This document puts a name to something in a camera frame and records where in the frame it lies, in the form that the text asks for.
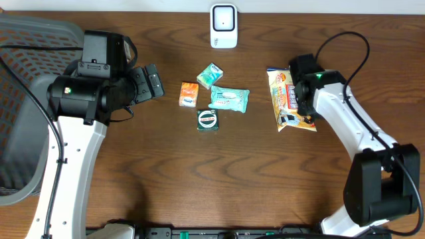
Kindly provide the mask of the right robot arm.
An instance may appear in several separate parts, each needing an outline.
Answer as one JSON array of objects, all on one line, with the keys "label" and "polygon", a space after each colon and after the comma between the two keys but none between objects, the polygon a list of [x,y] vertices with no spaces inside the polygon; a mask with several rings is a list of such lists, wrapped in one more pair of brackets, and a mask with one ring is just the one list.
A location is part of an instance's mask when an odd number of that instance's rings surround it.
[{"label": "right robot arm", "polygon": [[422,212],[418,199],[420,154],[400,145],[359,105],[337,70],[322,68],[312,54],[289,62],[298,114],[324,119],[351,159],[343,206],[320,223],[323,234],[355,237]]}]

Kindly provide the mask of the orange tissue pack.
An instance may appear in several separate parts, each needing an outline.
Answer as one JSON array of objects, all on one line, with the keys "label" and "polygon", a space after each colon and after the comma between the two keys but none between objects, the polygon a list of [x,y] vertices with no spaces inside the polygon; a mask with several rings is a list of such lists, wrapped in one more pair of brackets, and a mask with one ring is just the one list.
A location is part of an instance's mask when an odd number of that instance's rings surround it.
[{"label": "orange tissue pack", "polygon": [[183,82],[179,95],[179,105],[183,107],[195,108],[199,95],[199,85],[196,83]]}]

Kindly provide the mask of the dark green small box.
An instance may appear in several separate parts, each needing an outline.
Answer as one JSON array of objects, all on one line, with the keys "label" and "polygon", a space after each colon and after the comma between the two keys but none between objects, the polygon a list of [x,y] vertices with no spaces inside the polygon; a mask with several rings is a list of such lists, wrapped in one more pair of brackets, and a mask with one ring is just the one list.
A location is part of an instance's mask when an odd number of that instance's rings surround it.
[{"label": "dark green small box", "polygon": [[197,130],[198,131],[216,131],[218,126],[218,114],[214,109],[197,111]]}]

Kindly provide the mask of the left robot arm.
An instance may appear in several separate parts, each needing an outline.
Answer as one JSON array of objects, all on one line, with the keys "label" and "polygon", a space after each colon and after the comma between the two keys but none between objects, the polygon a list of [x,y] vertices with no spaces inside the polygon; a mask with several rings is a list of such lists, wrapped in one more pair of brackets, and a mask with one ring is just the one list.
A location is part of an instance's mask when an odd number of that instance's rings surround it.
[{"label": "left robot arm", "polygon": [[100,146],[116,110],[164,95],[154,64],[137,65],[127,36],[86,31],[82,56],[46,91],[48,156],[29,238],[84,238],[86,209]]}]

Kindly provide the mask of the yellow snack bag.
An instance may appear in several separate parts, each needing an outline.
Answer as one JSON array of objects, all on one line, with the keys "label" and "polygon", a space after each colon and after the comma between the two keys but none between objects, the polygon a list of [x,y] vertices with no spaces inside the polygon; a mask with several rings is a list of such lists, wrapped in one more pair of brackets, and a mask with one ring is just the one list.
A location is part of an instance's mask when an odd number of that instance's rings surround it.
[{"label": "yellow snack bag", "polygon": [[268,84],[278,131],[295,127],[317,131],[310,116],[298,114],[295,86],[289,68],[268,68]]}]

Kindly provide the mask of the green tissue pack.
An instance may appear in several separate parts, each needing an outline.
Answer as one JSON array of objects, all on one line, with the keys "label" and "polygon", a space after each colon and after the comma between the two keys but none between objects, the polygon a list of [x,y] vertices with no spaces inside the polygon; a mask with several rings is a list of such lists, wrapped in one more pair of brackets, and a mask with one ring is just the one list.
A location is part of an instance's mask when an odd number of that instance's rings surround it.
[{"label": "green tissue pack", "polygon": [[224,72],[214,63],[210,63],[198,76],[197,82],[204,86],[207,90],[215,84],[217,80],[222,78]]}]

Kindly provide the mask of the green wet wipes pack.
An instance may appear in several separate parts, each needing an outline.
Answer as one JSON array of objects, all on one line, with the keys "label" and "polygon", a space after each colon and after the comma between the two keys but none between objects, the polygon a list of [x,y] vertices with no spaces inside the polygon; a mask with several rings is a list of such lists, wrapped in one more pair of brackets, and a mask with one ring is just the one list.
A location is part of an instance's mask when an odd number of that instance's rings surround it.
[{"label": "green wet wipes pack", "polygon": [[249,90],[211,87],[211,103],[209,108],[216,110],[232,110],[246,112]]}]

